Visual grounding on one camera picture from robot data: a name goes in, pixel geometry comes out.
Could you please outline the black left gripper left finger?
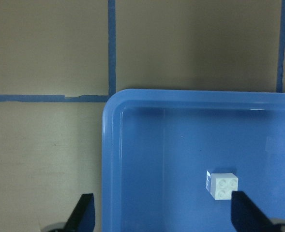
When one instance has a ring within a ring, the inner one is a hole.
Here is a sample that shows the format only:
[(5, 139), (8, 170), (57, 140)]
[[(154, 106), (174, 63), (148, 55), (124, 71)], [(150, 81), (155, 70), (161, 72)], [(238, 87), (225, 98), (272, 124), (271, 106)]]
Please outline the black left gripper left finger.
[(92, 193), (82, 194), (67, 220), (64, 232), (93, 232), (95, 228), (95, 206)]

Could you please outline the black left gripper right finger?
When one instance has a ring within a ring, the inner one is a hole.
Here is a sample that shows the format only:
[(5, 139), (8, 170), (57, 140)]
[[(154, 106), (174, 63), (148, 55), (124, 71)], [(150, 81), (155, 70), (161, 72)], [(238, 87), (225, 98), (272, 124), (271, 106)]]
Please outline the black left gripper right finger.
[(231, 196), (231, 222), (237, 232), (277, 232), (267, 216), (243, 191), (233, 191)]

